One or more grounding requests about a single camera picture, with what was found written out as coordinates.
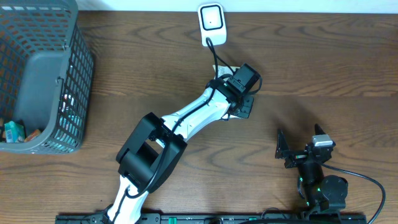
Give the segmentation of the yellow white snack bag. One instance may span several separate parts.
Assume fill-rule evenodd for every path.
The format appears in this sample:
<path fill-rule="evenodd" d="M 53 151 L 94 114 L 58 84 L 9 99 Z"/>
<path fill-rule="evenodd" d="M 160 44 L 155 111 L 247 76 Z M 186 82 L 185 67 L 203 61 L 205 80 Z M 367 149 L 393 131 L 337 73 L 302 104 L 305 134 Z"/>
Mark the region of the yellow white snack bag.
<path fill-rule="evenodd" d="M 233 72 L 235 72 L 235 71 L 237 71 L 237 70 L 239 70 L 239 69 L 240 69 L 240 67 L 234 67 L 234 66 L 232 66 L 231 68 L 229 68 L 229 67 L 227 67 L 227 66 L 219 65 L 219 66 L 218 66 L 218 76 L 220 77 L 220 76 L 226 75 L 226 74 L 232 75 Z"/>

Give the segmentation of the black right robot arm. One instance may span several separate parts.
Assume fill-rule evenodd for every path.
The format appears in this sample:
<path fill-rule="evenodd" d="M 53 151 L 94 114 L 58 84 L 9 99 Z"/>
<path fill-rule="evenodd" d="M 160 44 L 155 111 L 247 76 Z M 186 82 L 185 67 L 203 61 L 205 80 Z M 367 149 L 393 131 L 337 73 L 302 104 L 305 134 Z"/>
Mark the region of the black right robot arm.
<path fill-rule="evenodd" d="M 321 215 L 338 216 L 346 207 L 348 194 L 346 179 L 323 173 L 322 165 L 331 159 L 335 142 L 318 124 L 314 129 L 315 135 L 302 151 L 289 149 L 284 133 L 278 129 L 275 150 L 275 158 L 283 159 L 286 169 L 298 169 L 297 190 L 308 206 L 308 210 L 300 214 L 305 220 L 319 220 Z"/>

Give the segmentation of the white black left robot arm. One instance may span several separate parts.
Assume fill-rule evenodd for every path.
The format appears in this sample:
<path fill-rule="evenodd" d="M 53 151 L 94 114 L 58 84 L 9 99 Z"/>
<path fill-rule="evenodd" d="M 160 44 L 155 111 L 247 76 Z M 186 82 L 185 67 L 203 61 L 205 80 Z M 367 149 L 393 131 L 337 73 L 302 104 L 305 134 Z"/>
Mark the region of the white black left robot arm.
<path fill-rule="evenodd" d="M 205 91 L 182 109 L 162 117 L 145 115 L 116 156 L 120 185 L 103 221 L 136 223 L 147 196 L 169 178 L 188 140 L 214 121 L 249 118 L 256 94 L 253 86 L 261 85 L 261 75 L 245 63 L 216 74 Z"/>

